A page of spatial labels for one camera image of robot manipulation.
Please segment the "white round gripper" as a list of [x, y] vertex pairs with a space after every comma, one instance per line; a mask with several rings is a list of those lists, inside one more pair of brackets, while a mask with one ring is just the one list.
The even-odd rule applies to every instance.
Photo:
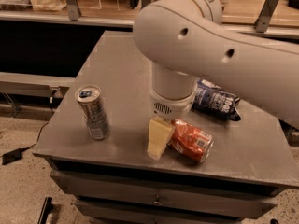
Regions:
[[153, 112], [159, 117], [149, 122], [147, 153], [151, 158], [159, 160], [175, 131], [174, 125], [168, 120], [181, 119], [190, 111], [195, 97], [195, 84], [152, 85], [149, 94]]

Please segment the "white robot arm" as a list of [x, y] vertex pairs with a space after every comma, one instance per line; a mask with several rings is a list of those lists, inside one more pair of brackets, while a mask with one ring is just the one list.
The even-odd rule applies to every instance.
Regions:
[[135, 17], [135, 44], [152, 62], [151, 106], [163, 119], [192, 107], [208, 80], [299, 128], [299, 47], [221, 24], [219, 0], [159, 0]]

